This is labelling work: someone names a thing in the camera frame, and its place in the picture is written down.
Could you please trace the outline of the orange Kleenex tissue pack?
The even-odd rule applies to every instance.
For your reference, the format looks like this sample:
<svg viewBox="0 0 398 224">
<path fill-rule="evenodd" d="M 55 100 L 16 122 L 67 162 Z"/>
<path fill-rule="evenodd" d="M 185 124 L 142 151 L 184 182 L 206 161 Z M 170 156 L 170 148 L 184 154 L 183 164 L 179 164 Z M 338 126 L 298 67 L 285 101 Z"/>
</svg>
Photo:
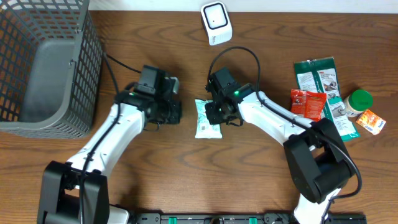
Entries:
<svg viewBox="0 0 398 224">
<path fill-rule="evenodd" d="M 378 135 L 383 127 L 386 125 L 386 121 L 380 116 L 373 113 L 371 110 L 365 110 L 356 120 L 356 122 L 365 128 L 373 135 Z"/>
</svg>

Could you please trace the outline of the red snack bag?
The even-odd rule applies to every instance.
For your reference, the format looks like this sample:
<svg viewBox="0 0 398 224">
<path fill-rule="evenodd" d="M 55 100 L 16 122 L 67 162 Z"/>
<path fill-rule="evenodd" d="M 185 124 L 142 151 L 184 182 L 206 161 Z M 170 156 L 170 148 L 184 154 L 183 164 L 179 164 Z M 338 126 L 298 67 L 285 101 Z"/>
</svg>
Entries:
<svg viewBox="0 0 398 224">
<path fill-rule="evenodd" d="M 319 121 L 326 103 L 326 93 L 315 93 L 305 90 L 291 89 L 292 106 L 290 111 L 301 117 Z"/>
</svg>

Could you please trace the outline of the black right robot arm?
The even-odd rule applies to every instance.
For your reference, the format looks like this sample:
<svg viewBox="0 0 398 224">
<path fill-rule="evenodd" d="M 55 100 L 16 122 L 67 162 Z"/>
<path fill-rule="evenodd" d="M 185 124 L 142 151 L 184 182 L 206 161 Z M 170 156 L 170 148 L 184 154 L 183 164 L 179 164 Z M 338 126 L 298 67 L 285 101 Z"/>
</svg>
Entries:
<svg viewBox="0 0 398 224">
<path fill-rule="evenodd" d="M 330 205 L 356 173 L 353 161 L 332 121 L 301 118 L 270 100 L 251 84 L 221 87 L 207 84 L 211 124 L 234 119 L 253 124 L 284 148 L 290 175 L 300 192 L 294 217 L 299 223 L 325 223 Z"/>
</svg>

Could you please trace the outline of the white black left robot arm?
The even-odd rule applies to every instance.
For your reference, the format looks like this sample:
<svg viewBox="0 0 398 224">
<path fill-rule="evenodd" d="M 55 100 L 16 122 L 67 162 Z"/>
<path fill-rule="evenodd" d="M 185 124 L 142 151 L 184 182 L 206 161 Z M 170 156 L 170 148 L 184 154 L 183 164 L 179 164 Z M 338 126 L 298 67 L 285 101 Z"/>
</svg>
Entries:
<svg viewBox="0 0 398 224">
<path fill-rule="evenodd" d="M 37 223 L 130 223 L 125 208 L 109 202 L 108 180 L 132 140 L 148 124 L 178 124 L 178 78 L 143 66 L 138 82 L 116 93 L 104 123 L 65 163 L 44 170 Z"/>
</svg>

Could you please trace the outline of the green lid jar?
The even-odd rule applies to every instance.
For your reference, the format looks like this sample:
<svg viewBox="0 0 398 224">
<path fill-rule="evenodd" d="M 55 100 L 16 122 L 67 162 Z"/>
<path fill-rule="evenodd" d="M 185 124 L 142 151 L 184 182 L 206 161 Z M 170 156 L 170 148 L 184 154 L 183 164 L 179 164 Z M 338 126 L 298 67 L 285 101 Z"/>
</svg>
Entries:
<svg viewBox="0 0 398 224">
<path fill-rule="evenodd" d="M 347 96 L 343 103 L 346 108 L 346 115 L 349 118 L 354 118 L 373 105 L 373 96 L 366 90 L 355 90 Z"/>
</svg>

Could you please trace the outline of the white small packet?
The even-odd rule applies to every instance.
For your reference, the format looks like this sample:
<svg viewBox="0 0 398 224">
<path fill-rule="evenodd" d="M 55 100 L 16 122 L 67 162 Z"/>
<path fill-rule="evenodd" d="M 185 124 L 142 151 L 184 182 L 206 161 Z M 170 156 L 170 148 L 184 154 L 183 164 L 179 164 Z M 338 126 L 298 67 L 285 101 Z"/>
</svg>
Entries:
<svg viewBox="0 0 398 224">
<path fill-rule="evenodd" d="M 195 138 L 196 139 L 221 139 L 222 133 L 219 124 L 212 125 L 210 124 L 207 115 L 205 105 L 207 103 L 211 103 L 211 100 L 195 100 L 195 105 L 197 108 L 197 131 Z"/>
</svg>

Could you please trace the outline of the green white 3M package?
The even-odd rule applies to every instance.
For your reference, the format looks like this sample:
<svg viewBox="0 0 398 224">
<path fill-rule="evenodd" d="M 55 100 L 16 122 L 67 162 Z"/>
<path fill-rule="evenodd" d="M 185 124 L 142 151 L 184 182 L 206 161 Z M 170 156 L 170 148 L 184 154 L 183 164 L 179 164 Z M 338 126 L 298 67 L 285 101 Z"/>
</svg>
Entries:
<svg viewBox="0 0 398 224">
<path fill-rule="evenodd" d="M 333 57 L 294 63 L 295 77 L 300 90 L 326 94 L 322 118 L 333 121 L 342 140 L 360 137 L 354 124 L 348 119 L 346 106 L 340 94 L 340 85 Z"/>
</svg>

